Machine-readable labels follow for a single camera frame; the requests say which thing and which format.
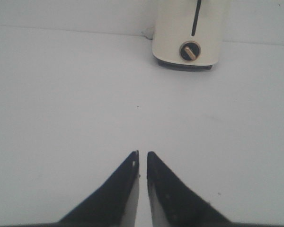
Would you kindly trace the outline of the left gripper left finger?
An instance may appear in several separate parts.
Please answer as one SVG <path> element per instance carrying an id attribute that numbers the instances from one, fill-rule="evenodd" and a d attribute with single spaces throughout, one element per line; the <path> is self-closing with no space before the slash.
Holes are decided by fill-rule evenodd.
<path id="1" fill-rule="evenodd" d="M 139 151 L 133 151 L 97 190 L 58 224 L 64 227 L 134 227 L 139 177 Z"/>

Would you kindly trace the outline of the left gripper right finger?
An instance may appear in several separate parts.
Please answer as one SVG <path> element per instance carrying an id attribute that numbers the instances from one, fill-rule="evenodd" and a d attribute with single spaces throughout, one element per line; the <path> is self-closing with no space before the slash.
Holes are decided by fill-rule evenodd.
<path id="1" fill-rule="evenodd" d="M 147 155 L 147 186 L 154 227 L 231 223 L 188 188 L 153 151 Z"/>

